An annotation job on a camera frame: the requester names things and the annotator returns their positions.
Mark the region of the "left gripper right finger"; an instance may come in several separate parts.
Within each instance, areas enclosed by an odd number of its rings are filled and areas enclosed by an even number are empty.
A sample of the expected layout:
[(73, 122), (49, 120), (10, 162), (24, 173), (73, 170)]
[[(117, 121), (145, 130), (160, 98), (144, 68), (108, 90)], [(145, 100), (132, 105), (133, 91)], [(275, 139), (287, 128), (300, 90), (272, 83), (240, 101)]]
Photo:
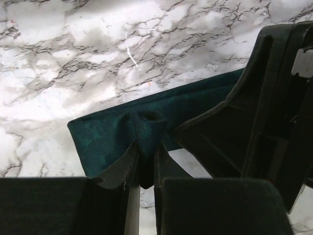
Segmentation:
[(192, 178), (169, 155), (164, 142), (160, 142), (154, 155), (154, 196), (156, 213), (156, 231), (161, 234), (162, 196), (161, 183), (165, 178)]

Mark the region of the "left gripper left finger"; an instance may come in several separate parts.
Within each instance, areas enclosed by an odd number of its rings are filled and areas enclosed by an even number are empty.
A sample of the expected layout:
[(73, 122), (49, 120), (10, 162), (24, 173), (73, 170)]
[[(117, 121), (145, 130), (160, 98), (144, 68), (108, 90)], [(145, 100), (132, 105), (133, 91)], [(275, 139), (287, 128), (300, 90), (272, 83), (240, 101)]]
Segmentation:
[(139, 234), (139, 150), (131, 144), (125, 154), (93, 179), (93, 206), (100, 235)]

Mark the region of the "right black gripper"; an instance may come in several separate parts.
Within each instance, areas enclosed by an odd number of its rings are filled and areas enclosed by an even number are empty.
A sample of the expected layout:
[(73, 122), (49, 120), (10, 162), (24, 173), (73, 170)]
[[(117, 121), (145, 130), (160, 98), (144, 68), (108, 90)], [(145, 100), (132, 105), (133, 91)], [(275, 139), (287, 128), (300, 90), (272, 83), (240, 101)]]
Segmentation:
[(226, 99), (174, 139), (213, 178), (270, 181), (291, 212), (313, 165), (313, 23), (262, 28)]

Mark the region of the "dark green tie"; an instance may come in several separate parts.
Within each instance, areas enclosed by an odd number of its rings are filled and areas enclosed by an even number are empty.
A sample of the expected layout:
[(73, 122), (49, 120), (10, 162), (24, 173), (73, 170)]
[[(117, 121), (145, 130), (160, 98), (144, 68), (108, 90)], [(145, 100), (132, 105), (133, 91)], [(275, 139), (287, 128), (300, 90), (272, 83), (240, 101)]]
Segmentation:
[(140, 186), (154, 184), (154, 154), (159, 143), (179, 149), (173, 131), (224, 101), (243, 70), (216, 75), (145, 96), (68, 123), (83, 170), (93, 178), (120, 159), (132, 142), (140, 153)]

